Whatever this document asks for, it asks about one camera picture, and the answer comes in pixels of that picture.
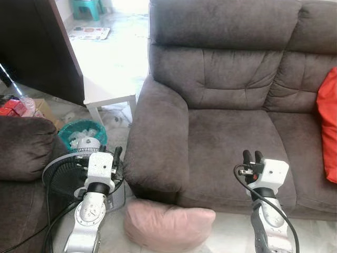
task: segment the cardboard box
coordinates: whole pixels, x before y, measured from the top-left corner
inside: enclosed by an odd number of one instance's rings
[[[11,108],[0,108],[0,116],[12,116],[12,117],[19,117],[19,115]]]
[[[64,123],[55,117],[44,99],[34,99],[34,102],[36,106],[35,117],[46,118],[52,121],[58,131],[64,126]]]
[[[5,103],[4,108],[13,109],[19,116],[22,116],[27,111],[27,108],[20,100],[14,99],[8,100]]]

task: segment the trash bin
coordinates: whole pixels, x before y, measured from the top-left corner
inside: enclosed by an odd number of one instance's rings
[[[76,120],[64,125],[64,127],[58,132],[58,136],[66,144],[68,150],[73,151],[74,149],[71,148],[70,141],[68,140],[70,135],[73,132],[82,132],[83,130],[89,129],[95,129],[97,134],[93,137],[98,139],[101,145],[106,145],[107,135],[105,128],[97,122],[88,119]]]

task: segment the plastic stool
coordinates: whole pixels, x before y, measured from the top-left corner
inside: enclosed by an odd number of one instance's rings
[[[103,13],[103,6],[101,3],[101,0],[90,0],[90,1],[72,0],[72,3],[73,3],[75,19],[80,18],[80,7],[86,7],[90,10],[90,13],[94,21],[100,20],[100,15],[97,10],[97,5],[99,4],[101,12]]]

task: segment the floor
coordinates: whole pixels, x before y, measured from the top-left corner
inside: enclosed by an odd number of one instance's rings
[[[110,25],[112,32],[106,41],[87,42],[88,45],[98,46],[101,44],[120,43],[120,46],[127,43],[127,47],[135,46],[127,58],[118,56],[123,67],[134,69],[135,87],[137,94],[142,85],[147,72],[146,58],[146,40],[147,40],[147,7],[142,4],[140,8],[134,6],[128,7],[128,1],[116,1],[116,12],[105,14],[100,21],[76,21],[75,25],[101,26]],[[132,59],[133,63],[128,64],[126,59]],[[50,105],[54,114],[62,119],[65,123],[83,118],[90,118],[86,108],[69,103],[51,95],[18,85],[24,94],[32,98],[44,98]],[[14,90],[12,87],[5,88],[0,84],[0,92],[10,94]],[[130,130],[130,111],[126,103],[104,106],[101,110],[102,120],[106,126],[108,134],[108,149],[114,150],[115,146],[121,145],[126,148],[127,136]],[[134,196],[126,186],[126,204],[131,201]],[[154,253],[147,249],[130,242],[124,234],[123,230],[123,207],[120,210],[106,215],[104,224],[101,229],[102,242],[100,253]],[[299,235],[301,252],[304,253],[337,253],[337,223],[315,220],[291,220]],[[54,236],[54,252],[62,252],[74,224],[74,214],[69,213],[60,222]],[[289,237],[292,241],[292,236],[289,231]],[[250,217],[245,215],[236,215],[230,213],[216,214],[216,220],[213,225],[213,231],[207,241],[200,247],[190,251],[190,253],[255,253],[254,249],[254,232],[251,227]]]

